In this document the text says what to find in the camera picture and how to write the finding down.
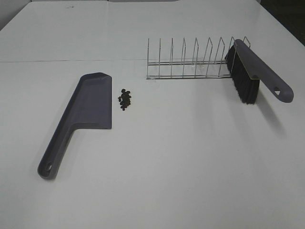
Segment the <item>pile of coffee beans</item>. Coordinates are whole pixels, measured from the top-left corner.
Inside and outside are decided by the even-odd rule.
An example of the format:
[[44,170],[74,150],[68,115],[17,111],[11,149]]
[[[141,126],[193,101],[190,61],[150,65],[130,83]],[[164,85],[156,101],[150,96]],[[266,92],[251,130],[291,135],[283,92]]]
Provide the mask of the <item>pile of coffee beans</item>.
[[131,105],[131,95],[130,91],[127,91],[126,89],[121,90],[121,95],[118,97],[118,101],[120,103],[120,108],[125,111],[125,109]]

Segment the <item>grey plastic dustpan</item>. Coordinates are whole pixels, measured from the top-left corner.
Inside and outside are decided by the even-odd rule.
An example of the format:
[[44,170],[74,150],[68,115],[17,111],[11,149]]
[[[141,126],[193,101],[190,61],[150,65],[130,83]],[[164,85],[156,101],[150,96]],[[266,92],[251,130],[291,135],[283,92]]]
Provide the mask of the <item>grey plastic dustpan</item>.
[[112,77],[104,73],[83,75],[38,165],[39,176],[55,179],[74,131],[111,128]]

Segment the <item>grey hand brush black bristles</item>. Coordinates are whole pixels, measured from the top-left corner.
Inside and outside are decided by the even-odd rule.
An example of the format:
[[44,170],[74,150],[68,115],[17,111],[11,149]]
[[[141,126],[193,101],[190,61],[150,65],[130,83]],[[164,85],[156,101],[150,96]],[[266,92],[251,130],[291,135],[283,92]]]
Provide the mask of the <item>grey hand brush black bristles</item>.
[[291,103],[292,88],[242,40],[236,39],[225,57],[238,96],[244,104],[255,104],[260,82],[281,102]]

